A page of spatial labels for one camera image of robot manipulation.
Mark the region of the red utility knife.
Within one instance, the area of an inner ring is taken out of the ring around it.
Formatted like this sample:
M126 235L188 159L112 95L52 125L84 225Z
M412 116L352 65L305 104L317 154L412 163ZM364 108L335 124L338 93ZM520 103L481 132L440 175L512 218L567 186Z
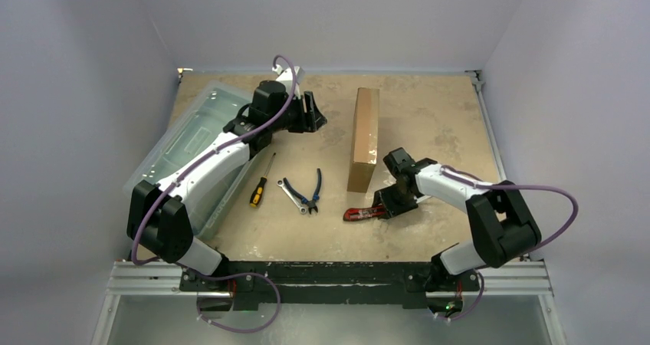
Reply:
M343 214L344 222L360 222L367 219L379 219L386 214L383 205L376 205L366 208L349 208Z

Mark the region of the brown cardboard express box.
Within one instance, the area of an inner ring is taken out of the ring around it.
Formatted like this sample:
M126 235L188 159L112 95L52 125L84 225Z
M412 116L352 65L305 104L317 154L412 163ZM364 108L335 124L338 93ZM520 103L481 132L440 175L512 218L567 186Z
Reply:
M379 90L357 90L346 190L366 193L378 159Z

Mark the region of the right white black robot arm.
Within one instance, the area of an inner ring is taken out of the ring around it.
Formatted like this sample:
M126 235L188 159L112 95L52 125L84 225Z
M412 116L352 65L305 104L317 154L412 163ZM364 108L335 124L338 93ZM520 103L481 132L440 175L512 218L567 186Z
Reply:
M425 284L448 289L468 271L499 268L536 247L542 240L524 197L510 181L483 184L433 159L414 160L403 148L383 159L395 183L375 191L374 205L393 219L435 198L466 214L471 231L467 241L434 255Z

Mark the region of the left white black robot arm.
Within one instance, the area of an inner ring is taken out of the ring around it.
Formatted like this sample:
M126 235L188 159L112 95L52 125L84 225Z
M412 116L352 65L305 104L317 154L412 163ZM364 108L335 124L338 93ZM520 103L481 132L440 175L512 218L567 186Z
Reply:
M157 258L191 268L217 291L228 283L227 258L199 237L200 204L220 182L239 173L275 133L314 133L327 123L314 93L299 92L287 80L263 80L222 130L202 142L185 165L157 181L143 179L132 189L126 234Z

